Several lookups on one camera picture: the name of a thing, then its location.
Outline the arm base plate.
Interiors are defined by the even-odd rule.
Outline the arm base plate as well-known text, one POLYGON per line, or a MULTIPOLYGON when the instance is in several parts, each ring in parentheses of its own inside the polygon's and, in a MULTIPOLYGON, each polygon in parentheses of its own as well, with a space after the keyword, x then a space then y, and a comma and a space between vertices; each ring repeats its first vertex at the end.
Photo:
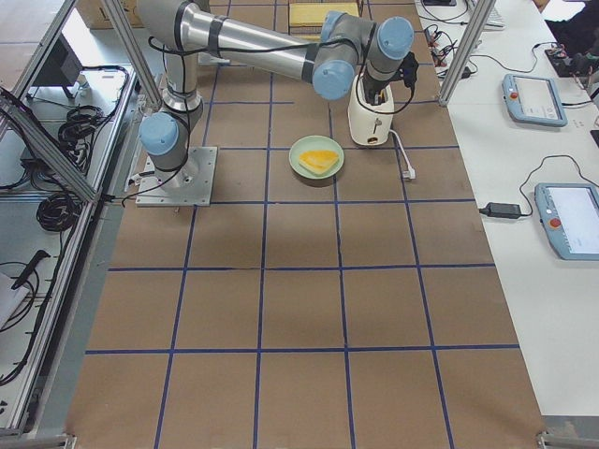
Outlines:
POLYGON ((142 193, 135 198, 139 207, 187 207, 211 204, 212 184, 218 148, 191 147, 188 160, 181 171, 159 187, 168 173, 157 171, 140 181, 142 193))
POLYGON ((213 56, 207 52, 201 52, 197 55, 199 65, 229 65, 230 60, 213 56))

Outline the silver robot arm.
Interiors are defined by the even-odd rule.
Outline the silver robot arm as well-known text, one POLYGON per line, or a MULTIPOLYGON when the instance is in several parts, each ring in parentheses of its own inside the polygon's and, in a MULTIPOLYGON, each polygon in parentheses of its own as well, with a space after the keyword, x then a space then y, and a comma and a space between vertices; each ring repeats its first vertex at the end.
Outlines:
POLYGON ((399 113, 391 83, 416 88, 415 31, 403 17, 377 23, 332 10, 319 40, 310 42, 213 15, 193 1, 139 1, 137 10, 168 57, 163 101, 173 112, 202 107, 195 73, 200 53, 302 80, 328 101, 348 96, 350 136, 363 147, 388 140, 392 118, 399 113))

